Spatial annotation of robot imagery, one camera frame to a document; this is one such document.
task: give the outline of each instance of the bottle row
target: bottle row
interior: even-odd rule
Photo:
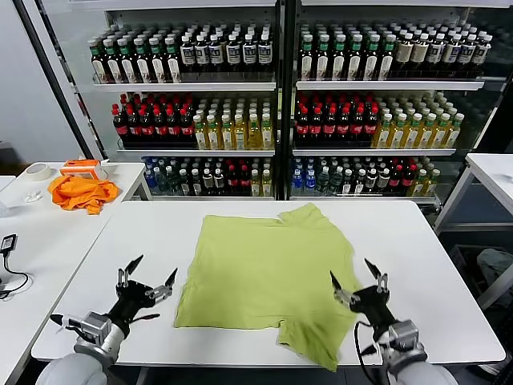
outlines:
[[[428,157],[295,158],[291,194],[433,197],[439,176],[440,171]]]
[[[98,83],[180,83],[187,73],[272,71],[272,37],[268,21],[229,28],[113,24],[87,43]]]
[[[214,98],[190,95],[121,95],[112,105],[113,124],[125,148],[272,150],[269,98]]]
[[[453,148],[464,118],[441,91],[388,98],[300,93],[294,135],[298,148]]]
[[[475,78],[492,36],[470,23],[301,25],[301,80]]]
[[[144,177],[153,195],[271,197],[271,158],[144,157]]]

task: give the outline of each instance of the tape roll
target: tape roll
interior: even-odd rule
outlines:
[[[34,163],[25,170],[25,175],[29,180],[38,182],[51,176],[51,168],[44,163]]]

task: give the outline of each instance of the white wall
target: white wall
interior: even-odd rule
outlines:
[[[11,0],[0,1],[0,140],[23,163],[82,155]]]

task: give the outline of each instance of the white tabletop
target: white tabletop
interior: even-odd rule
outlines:
[[[144,254],[132,278],[150,286],[178,267],[175,292],[141,314],[160,313],[131,326],[118,364],[144,366],[309,367],[313,364],[277,345],[278,329],[174,328],[180,291],[187,280],[203,218],[208,214],[277,217],[304,205],[297,201],[124,202],[91,248],[55,308],[84,316],[107,312],[116,301],[116,270]],[[504,350],[458,271],[417,205],[405,201],[315,201],[355,249],[355,272],[364,286],[375,283],[363,258],[390,276],[390,310],[411,318],[432,363],[499,361]],[[48,322],[32,349],[37,359],[56,359],[73,350],[76,335]],[[361,330],[361,346],[371,342]],[[341,365],[358,365],[353,333],[340,349]],[[377,356],[367,363],[380,363]]]
[[[513,215],[513,154],[468,154],[476,178]]]
[[[48,165],[59,168],[62,163]],[[64,211],[52,203],[46,189],[58,176],[57,169],[41,182],[30,181],[23,173],[0,192],[0,201],[10,210],[7,217],[0,218],[0,239],[18,234],[9,267],[33,278],[26,290],[0,301],[0,383],[14,383],[19,377],[53,306],[119,203],[134,192],[144,164],[108,164],[105,169],[121,193],[114,202],[105,204],[98,216],[87,215],[85,209]],[[27,204],[27,193],[37,190],[43,198]],[[3,267],[0,277],[12,280]],[[4,287],[9,289],[19,282],[7,282]]]

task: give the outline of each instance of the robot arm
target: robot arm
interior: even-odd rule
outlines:
[[[118,270],[115,287],[118,301],[107,314],[90,312],[78,320],[52,314],[50,319],[58,325],[73,330],[79,335],[74,346],[75,353],[52,361],[42,371],[36,385],[104,385],[105,371],[113,365],[123,340],[130,334],[130,324],[142,319],[152,319],[159,314],[135,318],[139,310],[151,308],[172,294],[175,269],[166,282],[155,289],[140,282],[129,281],[143,256],[131,261],[125,270]]]
[[[436,367],[427,362],[427,353],[418,340],[418,329],[411,320],[398,321],[390,313],[386,303],[390,298],[388,275],[381,274],[377,266],[366,260],[370,272],[378,281],[377,285],[366,287],[355,293],[342,289],[331,274],[334,297],[354,313],[362,313],[369,319],[374,329],[373,339],[383,358],[383,366],[389,377],[401,385],[458,385],[454,377],[444,367]],[[362,356],[377,352],[374,345],[360,352],[357,342],[357,326],[354,339],[360,364],[368,379]]]

